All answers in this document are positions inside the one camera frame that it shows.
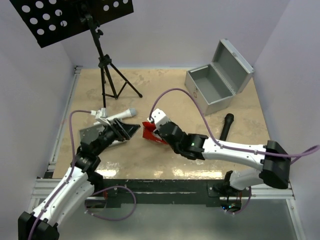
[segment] perforated metal plate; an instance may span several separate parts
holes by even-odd
[[[105,24],[134,12],[132,0],[10,0],[41,48],[89,29],[77,5],[87,3],[95,21]]]

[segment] tripod leg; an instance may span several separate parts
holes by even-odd
[[[129,86],[136,92],[136,94],[138,94],[138,96],[140,98],[142,98],[142,94],[140,92],[138,92],[138,90],[129,82],[128,79],[126,79],[126,77],[116,68],[116,66],[113,63],[110,63],[111,67],[113,67],[113,69],[123,78],[123,80],[125,80],[125,82],[127,84],[129,84]]]
[[[111,75],[110,75],[108,66],[105,66],[105,67],[104,67],[104,70],[105,70],[105,74],[106,74],[106,76],[107,76],[107,78],[108,78],[108,80],[109,80],[109,83],[110,83],[110,87],[111,87],[113,96],[114,96],[115,99],[118,99],[118,95],[117,95],[117,92],[116,92],[116,89],[115,89],[115,85],[114,85],[114,83],[112,82],[112,78],[111,78]]]
[[[103,100],[103,107],[106,108],[106,92],[105,92],[105,73],[104,69],[100,68],[101,70],[101,86],[102,86],[102,100]]]

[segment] black music stand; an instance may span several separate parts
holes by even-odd
[[[60,42],[79,33],[90,30],[99,53],[103,106],[106,96],[118,99],[128,84],[140,98],[142,94],[112,63],[108,54],[104,55],[99,38],[103,32],[97,28],[101,24],[134,12],[132,0],[10,0],[25,24],[28,26],[41,48]],[[125,81],[117,93],[111,78],[110,65]],[[105,93],[108,78],[112,95]]]

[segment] table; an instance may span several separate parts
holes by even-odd
[[[143,98],[126,86],[119,99],[107,97],[108,114],[113,115],[128,108],[136,108],[137,116],[124,119],[126,123],[141,124],[146,121],[156,98],[170,88],[185,89],[187,69],[121,69],[127,79],[140,91]],[[114,85],[119,90],[124,81],[110,71]],[[106,92],[111,94],[109,84]],[[100,69],[83,69],[78,80],[70,112],[98,110],[103,106]],[[209,135],[194,103],[182,92],[170,92],[158,103],[170,119],[186,133]],[[206,116],[213,134],[218,138],[227,113],[234,114],[234,122],[227,138],[241,144],[266,144],[269,135],[258,95],[251,79],[242,93],[236,95],[230,106]],[[79,145],[79,130],[93,125],[90,114],[76,113],[72,118],[75,145]],[[168,145],[142,138],[143,128],[133,138],[118,146],[107,148],[100,154],[97,172],[104,178],[116,179],[223,179],[227,171],[243,170],[246,166],[221,160],[188,160],[175,154]],[[70,166],[72,150],[68,124],[64,131],[54,178],[62,178]]]

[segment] aluminum box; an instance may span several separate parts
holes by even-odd
[[[254,69],[227,39],[221,39],[212,62],[186,72],[185,86],[204,115],[225,109],[241,93]]]

